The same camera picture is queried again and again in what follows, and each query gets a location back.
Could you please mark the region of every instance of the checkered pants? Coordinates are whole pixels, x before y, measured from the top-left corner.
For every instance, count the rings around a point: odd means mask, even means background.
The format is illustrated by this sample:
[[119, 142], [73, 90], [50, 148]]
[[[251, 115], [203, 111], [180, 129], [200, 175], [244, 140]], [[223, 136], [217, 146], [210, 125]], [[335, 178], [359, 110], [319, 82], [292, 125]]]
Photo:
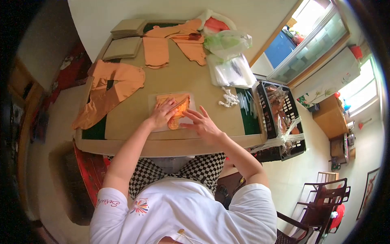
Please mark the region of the checkered pants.
[[198, 181], [215, 194], [218, 177], [225, 159], [226, 155], [224, 153], [198, 155], [179, 172], [166, 174], [150, 159], [140, 158], [130, 180], [129, 194], [132, 199], [135, 199], [147, 185], [168, 176]]

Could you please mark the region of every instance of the printed logo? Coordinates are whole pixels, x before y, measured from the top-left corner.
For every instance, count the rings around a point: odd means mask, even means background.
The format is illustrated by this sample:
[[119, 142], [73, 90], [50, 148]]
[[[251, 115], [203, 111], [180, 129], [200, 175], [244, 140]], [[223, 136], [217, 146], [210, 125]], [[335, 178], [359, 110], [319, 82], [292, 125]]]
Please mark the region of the printed logo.
[[120, 202], [118, 201], [112, 201], [109, 199], [102, 199], [102, 200], [98, 199], [96, 202], [96, 207], [98, 207], [100, 203], [103, 203], [104, 205], [110, 204], [111, 207], [116, 207], [120, 204]]
[[140, 216], [141, 214], [147, 214], [147, 211], [149, 210], [149, 206], [147, 203], [147, 198], [139, 198], [134, 201], [134, 206], [131, 209], [131, 214], [136, 212]]

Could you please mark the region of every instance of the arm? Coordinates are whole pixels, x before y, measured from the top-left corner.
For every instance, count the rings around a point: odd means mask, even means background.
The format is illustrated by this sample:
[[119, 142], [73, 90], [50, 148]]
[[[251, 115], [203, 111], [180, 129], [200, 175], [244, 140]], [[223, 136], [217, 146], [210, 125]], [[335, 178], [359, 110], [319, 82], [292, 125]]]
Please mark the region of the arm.
[[138, 127], [113, 158], [104, 177], [103, 188], [117, 189], [127, 198], [129, 182], [147, 137], [154, 129], [162, 127], [168, 122], [177, 112], [177, 109], [173, 109], [175, 106], [174, 98], [167, 99], [160, 106], [156, 104], [152, 115]]
[[206, 142], [218, 146], [230, 159], [239, 162], [235, 167], [248, 184], [259, 183], [269, 187], [265, 171], [255, 157], [218, 129], [202, 106], [200, 109], [203, 115], [191, 109], [183, 112], [194, 124], [182, 123], [181, 126], [195, 130]]

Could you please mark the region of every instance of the wooden cabinet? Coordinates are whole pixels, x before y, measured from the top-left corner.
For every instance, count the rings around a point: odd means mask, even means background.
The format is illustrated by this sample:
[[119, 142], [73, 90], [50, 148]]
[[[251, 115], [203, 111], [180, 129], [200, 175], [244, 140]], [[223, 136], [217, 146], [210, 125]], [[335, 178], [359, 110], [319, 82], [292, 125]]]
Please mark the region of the wooden cabinet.
[[8, 91], [12, 95], [12, 101], [18, 107], [23, 108], [23, 115], [19, 124], [16, 124], [16, 167], [12, 174], [16, 175], [20, 202], [27, 211], [27, 187], [26, 187], [26, 156], [30, 136], [30, 125], [34, 119], [34, 113], [43, 94], [43, 87], [32, 77], [24, 64], [15, 58], [14, 67], [8, 80]]
[[321, 101], [319, 106], [319, 110], [313, 112], [313, 120], [329, 139], [348, 133], [347, 123], [338, 98], [330, 96]]

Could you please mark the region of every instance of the white plastic bag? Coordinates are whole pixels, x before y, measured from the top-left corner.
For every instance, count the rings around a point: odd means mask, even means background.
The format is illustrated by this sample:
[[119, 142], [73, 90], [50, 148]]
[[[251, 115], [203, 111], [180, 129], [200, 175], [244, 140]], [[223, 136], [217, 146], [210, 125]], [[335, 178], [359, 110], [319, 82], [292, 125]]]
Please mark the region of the white plastic bag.
[[252, 47], [252, 37], [237, 30], [223, 30], [204, 38], [204, 47], [217, 57], [229, 60]]
[[249, 88], [256, 82], [256, 77], [243, 54], [228, 61], [210, 54], [206, 60], [210, 69], [211, 82], [215, 86]]
[[249, 152], [255, 153], [255, 152], [267, 149], [267, 148], [272, 148], [274, 146], [283, 146], [286, 144], [286, 142], [296, 142], [296, 141], [304, 140], [305, 135], [303, 133], [290, 134], [290, 132], [293, 130], [293, 128], [299, 122], [301, 122], [301, 117], [299, 117], [299, 116], [292, 119], [292, 123], [291, 123], [290, 127], [287, 129], [285, 134], [283, 134], [282, 131], [280, 130], [280, 128], [277, 126], [279, 133], [278, 133], [278, 136], [276, 138], [267, 140], [266, 143], [250, 150]]

